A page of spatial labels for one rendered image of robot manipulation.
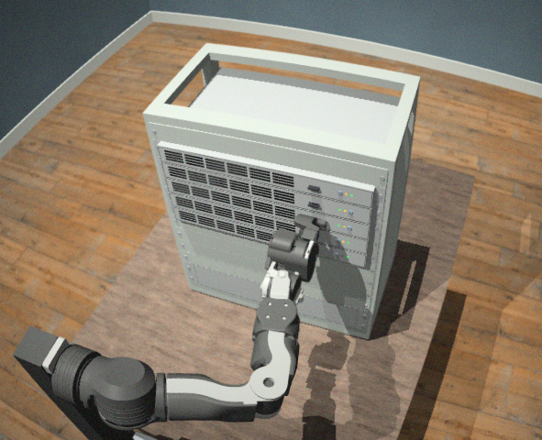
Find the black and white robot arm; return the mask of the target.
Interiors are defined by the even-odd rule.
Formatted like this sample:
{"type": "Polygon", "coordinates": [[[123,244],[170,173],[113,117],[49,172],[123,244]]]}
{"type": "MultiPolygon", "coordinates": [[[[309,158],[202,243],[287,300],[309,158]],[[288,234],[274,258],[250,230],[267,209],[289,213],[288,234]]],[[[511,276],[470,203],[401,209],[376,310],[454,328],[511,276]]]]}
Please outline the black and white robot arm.
{"type": "Polygon", "coordinates": [[[57,398],[91,411],[98,409],[101,419],[118,430],[167,422],[167,415],[170,421],[270,419],[280,411],[297,370],[300,318],[296,305],[304,300],[301,282],[300,275],[286,270],[267,271],[264,300],[257,308],[252,333],[254,372],[249,382],[240,385],[190,373],[168,373],[166,385],[165,373],[157,373],[155,380],[152,368],[140,360],[104,357],[60,336],[42,367],[51,374],[57,398]]]}

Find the white server rack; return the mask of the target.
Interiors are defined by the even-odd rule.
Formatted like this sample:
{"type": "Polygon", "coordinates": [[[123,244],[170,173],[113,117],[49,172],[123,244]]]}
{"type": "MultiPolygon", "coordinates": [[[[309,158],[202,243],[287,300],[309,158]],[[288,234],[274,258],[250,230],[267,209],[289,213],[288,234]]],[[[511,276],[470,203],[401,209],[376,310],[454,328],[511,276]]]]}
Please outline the white server rack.
{"type": "Polygon", "coordinates": [[[301,284],[300,322],[369,339],[397,246],[419,84],[396,71],[206,43],[143,112],[189,289],[257,309],[271,235],[296,233],[294,218],[313,216],[326,230],[301,284]],[[203,90],[188,107],[173,105],[200,70],[203,90]]]}

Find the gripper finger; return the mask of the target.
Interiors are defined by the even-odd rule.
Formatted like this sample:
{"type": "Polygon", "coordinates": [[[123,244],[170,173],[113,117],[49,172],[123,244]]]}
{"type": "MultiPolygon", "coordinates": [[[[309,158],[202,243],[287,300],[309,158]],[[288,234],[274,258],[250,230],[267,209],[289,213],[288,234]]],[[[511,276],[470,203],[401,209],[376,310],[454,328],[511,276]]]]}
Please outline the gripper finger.
{"type": "MultiPolygon", "coordinates": [[[[319,225],[317,225],[317,226],[319,227],[319,230],[323,230],[323,231],[326,230],[326,226],[325,226],[325,227],[319,226],[319,225]]],[[[304,232],[304,230],[302,230],[301,228],[297,227],[296,234],[298,235],[298,238],[299,238],[300,240],[303,240],[303,239],[301,238],[303,232],[304,232]]],[[[319,253],[319,246],[318,246],[318,244],[316,243],[316,259],[317,259],[318,253],[319,253]]]]}
{"type": "Polygon", "coordinates": [[[298,214],[294,218],[294,225],[304,230],[301,238],[303,241],[310,242],[309,246],[305,252],[304,258],[307,259],[309,250],[311,246],[318,240],[319,236],[319,227],[318,226],[326,226],[326,220],[321,220],[316,217],[312,217],[305,214],[298,214]]]}

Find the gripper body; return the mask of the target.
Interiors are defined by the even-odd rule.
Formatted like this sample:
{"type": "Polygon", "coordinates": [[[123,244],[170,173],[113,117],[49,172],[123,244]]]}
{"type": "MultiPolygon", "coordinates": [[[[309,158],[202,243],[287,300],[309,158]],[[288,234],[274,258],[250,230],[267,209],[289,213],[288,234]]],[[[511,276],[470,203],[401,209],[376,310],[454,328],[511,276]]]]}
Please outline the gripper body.
{"type": "Polygon", "coordinates": [[[309,282],[315,270],[316,245],[311,246],[308,257],[304,258],[310,242],[300,240],[294,231],[280,228],[271,235],[265,269],[286,270],[300,275],[309,282]]]}

